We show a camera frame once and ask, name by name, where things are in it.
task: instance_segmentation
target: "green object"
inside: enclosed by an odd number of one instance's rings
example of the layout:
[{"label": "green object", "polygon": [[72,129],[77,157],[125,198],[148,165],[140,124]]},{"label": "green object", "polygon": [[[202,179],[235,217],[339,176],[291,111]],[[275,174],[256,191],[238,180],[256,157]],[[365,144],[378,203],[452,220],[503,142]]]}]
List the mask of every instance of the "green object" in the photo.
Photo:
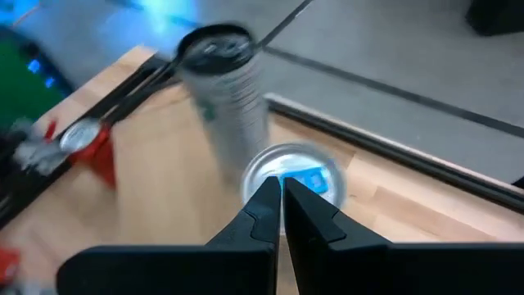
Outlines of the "green object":
[{"label": "green object", "polygon": [[22,117],[37,120],[63,99],[57,89],[46,87],[44,76],[28,69],[30,62],[16,45],[0,41],[0,127]]}]

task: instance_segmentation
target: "wooden surface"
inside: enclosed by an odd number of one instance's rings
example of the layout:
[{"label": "wooden surface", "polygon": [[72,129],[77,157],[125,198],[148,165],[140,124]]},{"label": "wooden surface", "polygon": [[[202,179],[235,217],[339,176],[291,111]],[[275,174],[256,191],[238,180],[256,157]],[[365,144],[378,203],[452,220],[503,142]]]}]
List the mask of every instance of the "wooden surface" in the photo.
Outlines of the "wooden surface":
[{"label": "wooden surface", "polygon": [[[143,48],[134,49],[39,124],[58,116],[61,126],[67,126],[67,120],[84,113],[150,55]],[[292,104],[277,95],[269,99]],[[524,240],[524,216],[295,121],[271,119],[274,143],[313,141],[333,155],[348,183],[342,210],[390,240]],[[223,183],[183,88],[158,93],[119,123],[113,136],[116,195],[89,171],[76,167],[2,231],[4,244],[23,251],[25,278],[52,282],[54,270],[68,256],[99,243],[205,243],[240,209],[237,188]],[[281,248],[278,291],[295,293],[285,239]]]}]

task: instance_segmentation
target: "blue light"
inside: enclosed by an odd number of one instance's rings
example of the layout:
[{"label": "blue light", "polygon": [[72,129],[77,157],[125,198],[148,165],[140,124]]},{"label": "blue light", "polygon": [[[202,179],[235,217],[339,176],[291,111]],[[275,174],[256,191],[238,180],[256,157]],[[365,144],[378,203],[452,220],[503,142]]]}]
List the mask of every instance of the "blue light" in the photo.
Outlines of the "blue light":
[{"label": "blue light", "polygon": [[52,84],[55,83],[55,79],[50,77],[46,79],[46,87],[51,88]]},{"label": "blue light", "polygon": [[36,74],[40,70],[40,61],[32,60],[28,65],[27,69]]}]

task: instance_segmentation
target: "can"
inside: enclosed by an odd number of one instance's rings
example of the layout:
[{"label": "can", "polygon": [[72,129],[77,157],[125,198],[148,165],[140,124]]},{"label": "can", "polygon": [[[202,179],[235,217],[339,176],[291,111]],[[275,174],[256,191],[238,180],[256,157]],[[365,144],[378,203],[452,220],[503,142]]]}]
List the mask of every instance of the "can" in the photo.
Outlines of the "can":
[{"label": "can", "polygon": [[64,133],[60,139],[60,149],[69,153],[68,160],[72,164],[85,164],[109,187],[115,188],[115,164],[109,125],[94,119],[82,119]]},{"label": "can", "polygon": [[[312,143],[284,143],[268,147],[249,163],[242,175],[241,194],[245,205],[269,176],[281,186],[292,177],[337,208],[346,199],[346,178],[336,162]],[[281,212],[281,234],[284,219]]]},{"label": "can", "polygon": [[240,26],[210,25],[183,38],[177,59],[219,167],[238,185],[247,164],[269,141],[255,41]]}]

